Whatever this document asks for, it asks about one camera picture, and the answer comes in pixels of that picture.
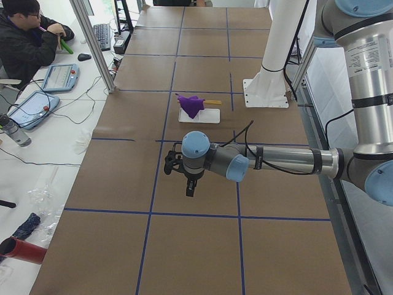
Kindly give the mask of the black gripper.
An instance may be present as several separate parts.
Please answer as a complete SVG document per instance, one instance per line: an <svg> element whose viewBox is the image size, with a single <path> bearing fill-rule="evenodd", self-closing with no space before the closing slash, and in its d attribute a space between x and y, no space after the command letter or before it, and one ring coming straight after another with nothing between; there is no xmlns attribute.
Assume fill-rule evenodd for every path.
<svg viewBox="0 0 393 295"><path fill-rule="evenodd" d="M185 176L187 178L186 196L193 197L197 182L200 178L202 178L203 172L199 172L197 174L186 172Z"/></svg>

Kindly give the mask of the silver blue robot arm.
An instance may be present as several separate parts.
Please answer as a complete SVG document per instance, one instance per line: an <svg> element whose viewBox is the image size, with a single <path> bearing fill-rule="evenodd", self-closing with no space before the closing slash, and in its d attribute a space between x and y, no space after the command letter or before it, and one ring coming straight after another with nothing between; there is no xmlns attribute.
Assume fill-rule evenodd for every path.
<svg viewBox="0 0 393 295"><path fill-rule="evenodd" d="M187 177L192 196L205 171L240 182L248 169L294 175L327 175L353 183L383 205L392 205L392 2L319 1L314 29L326 47L344 49L358 142L353 149L250 146L210 142L198 131L172 149L164 171Z"/></svg>

